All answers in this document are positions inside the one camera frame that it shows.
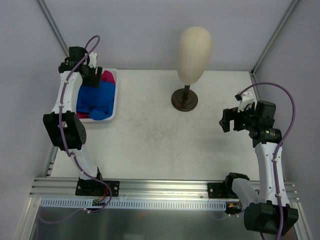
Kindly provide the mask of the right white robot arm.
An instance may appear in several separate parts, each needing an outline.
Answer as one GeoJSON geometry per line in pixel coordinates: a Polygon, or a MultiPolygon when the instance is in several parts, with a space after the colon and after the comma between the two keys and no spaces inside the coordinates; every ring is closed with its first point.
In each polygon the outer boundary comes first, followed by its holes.
{"type": "Polygon", "coordinates": [[[252,139],[259,172],[259,189],[248,176],[231,172],[224,181],[224,193],[241,202],[244,226],[248,231],[284,236],[298,221],[298,210],[290,206],[282,172],[282,132],[274,128],[276,105],[260,100],[248,103],[243,110],[226,108],[219,125],[227,133],[230,122],[234,131],[246,130],[252,139]]]}

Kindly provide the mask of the blue cap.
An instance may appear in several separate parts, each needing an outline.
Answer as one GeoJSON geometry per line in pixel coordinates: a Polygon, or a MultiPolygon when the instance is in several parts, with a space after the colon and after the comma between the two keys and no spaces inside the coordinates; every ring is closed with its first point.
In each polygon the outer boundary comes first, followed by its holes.
{"type": "Polygon", "coordinates": [[[116,85],[100,82],[99,88],[82,85],[78,92],[76,112],[89,113],[90,119],[102,121],[112,116],[116,85]]]}

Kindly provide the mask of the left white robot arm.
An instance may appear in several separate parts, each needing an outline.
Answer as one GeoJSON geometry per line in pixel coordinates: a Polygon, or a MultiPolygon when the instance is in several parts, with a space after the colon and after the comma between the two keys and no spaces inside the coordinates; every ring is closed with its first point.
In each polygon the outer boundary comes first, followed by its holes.
{"type": "Polygon", "coordinates": [[[43,115],[43,124],[55,147],[64,151],[78,171],[77,196],[105,197],[109,192],[102,174],[86,149],[87,132],[77,116],[81,87],[98,89],[102,68],[97,66],[97,53],[72,46],[58,67],[60,86],[51,113],[43,115]]]}

